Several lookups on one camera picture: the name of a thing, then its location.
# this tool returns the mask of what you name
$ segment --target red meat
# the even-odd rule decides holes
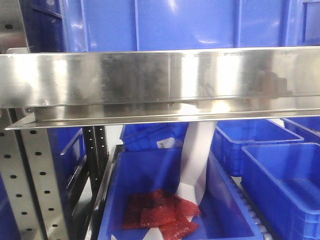
[[[158,206],[142,210],[140,226],[142,228],[157,228],[161,225],[171,223],[176,219],[174,207]]]
[[[163,189],[133,194],[125,211],[123,229],[159,227],[165,240],[178,240],[193,233],[198,225],[186,217],[200,215],[199,207]]]
[[[159,229],[164,240],[179,240],[198,228],[198,224],[189,222],[185,216],[177,217],[173,222],[162,225]]]

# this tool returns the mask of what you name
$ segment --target white paper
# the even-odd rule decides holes
[[[173,148],[175,145],[175,139],[173,137],[169,137],[156,142],[158,149],[169,149]]]
[[[206,190],[207,161],[217,121],[190,122],[181,154],[180,183],[176,194],[197,205]],[[143,240],[162,240],[158,228],[152,228]]]

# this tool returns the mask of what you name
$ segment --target metal frame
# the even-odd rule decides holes
[[[22,240],[47,240],[20,131],[5,131],[15,111],[0,117],[0,172]]]
[[[109,184],[112,177],[112,172],[116,164],[118,154],[122,151],[123,151],[122,145],[117,145],[111,151],[110,158],[107,162],[107,165],[103,174],[103,178],[101,181],[101,185],[93,206],[93,212],[89,218],[88,227],[86,225],[86,228],[85,228],[86,234],[85,234],[84,240],[98,239],[100,225],[101,225],[101,221],[102,221],[105,206],[106,206],[106,199],[108,195],[108,189],[109,189]]]
[[[49,129],[23,130],[23,143],[49,239],[73,240],[72,212],[58,142]]]

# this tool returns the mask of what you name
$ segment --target perforated metal post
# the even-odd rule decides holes
[[[21,132],[48,239],[76,239],[56,132]]]
[[[0,117],[0,172],[22,240],[46,240],[43,222],[20,131],[5,131],[12,123],[8,109]]]

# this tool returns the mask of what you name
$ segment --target stack of blue crates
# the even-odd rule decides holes
[[[242,147],[303,143],[304,138],[268,119],[219,121],[211,149],[225,170],[241,177],[246,167]]]

